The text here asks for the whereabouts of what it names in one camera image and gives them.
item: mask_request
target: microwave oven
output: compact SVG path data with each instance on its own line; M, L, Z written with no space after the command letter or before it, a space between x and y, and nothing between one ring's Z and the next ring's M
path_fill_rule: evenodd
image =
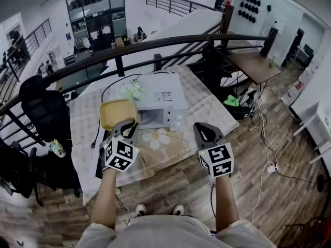
M146 74L138 78L144 88L140 101L135 101L140 129L166 128L182 130L187 115L187 103L177 73ZM110 98L118 99L123 84L110 91Z

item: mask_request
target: white flower decoration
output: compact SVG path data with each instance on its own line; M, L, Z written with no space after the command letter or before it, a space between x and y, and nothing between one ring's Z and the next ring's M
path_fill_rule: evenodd
M170 138L167 136L165 129L158 129L157 132L146 132L143 134L143 141L150 142L150 146L153 150L160 148L160 143L169 144Z

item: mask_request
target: yellow bowl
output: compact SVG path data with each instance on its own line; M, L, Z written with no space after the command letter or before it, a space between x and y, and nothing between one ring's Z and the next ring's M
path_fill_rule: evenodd
M105 130L112 130L115 125L123 120L138 122L138 111L129 99L108 101L100 105L100 122Z

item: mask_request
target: white sneaker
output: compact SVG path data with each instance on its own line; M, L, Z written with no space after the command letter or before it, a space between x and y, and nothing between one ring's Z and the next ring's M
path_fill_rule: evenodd
M147 210L144 204L138 204L136 207L136 217L146 216Z
M179 204L174 208L173 214L176 216L183 216L184 215L184 206Z

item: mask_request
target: tablecloth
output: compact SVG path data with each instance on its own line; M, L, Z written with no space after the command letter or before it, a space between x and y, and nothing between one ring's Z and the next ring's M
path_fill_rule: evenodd
M136 144L140 148L139 158L125 173L118 173L116 179L118 187L151 177L155 171L195 154L197 146L192 128L195 122L215 125L224 135L239 126L187 66L173 66L167 71L178 73L187 101L188 113L184 131L170 131L168 128L140 130ZM89 168L93 157L91 143L98 130L99 106L103 90L78 97L69 104L73 145L71 157L82 187L84 204L98 192L101 183L100 179L90 175Z

